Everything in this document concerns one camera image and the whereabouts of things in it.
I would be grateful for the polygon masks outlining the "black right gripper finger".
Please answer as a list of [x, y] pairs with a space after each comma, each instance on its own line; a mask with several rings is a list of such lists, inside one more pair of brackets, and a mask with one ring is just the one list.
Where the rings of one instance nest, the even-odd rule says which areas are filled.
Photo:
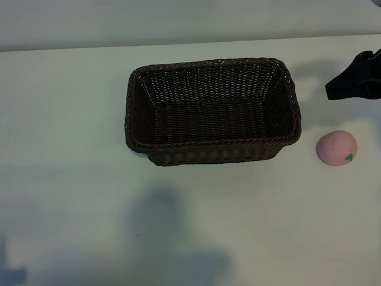
[[371, 78], [380, 79], [380, 50], [375, 54], [372, 51], [361, 52], [354, 58], [353, 62], [334, 79], [356, 80], [360, 82]]
[[326, 84], [328, 100], [345, 100], [348, 98], [364, 98], [367, 100], [380, 99], [380, 79], [365, 81], [337, 80]]

